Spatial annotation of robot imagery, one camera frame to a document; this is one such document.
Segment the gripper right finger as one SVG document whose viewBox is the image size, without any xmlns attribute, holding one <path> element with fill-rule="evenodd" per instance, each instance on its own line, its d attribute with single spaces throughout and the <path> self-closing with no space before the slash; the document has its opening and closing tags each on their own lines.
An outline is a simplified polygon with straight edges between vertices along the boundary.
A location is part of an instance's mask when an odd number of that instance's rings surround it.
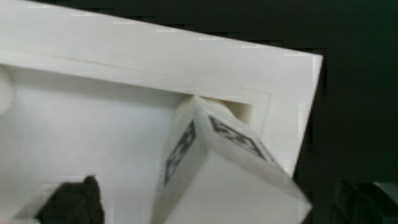
<svg viewBox="0 0 398 224">
<path fill-rule="evenodd" d="M 354 183 L 336 186 L 331 224 L 398 224 L 398 184 Z"/>
</svg>

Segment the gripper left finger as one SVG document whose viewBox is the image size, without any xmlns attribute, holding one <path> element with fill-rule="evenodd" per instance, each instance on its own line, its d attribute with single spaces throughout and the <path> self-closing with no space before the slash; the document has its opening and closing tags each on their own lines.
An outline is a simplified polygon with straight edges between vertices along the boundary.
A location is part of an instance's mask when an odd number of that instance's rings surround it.
<svg viewBox="0 0 398 224">
<path fill-rule="evenodd" d="M 105 224 L 100 184 L 93 176 L 59 186 L 36 219 L 41 224 Z"/>
</svg>

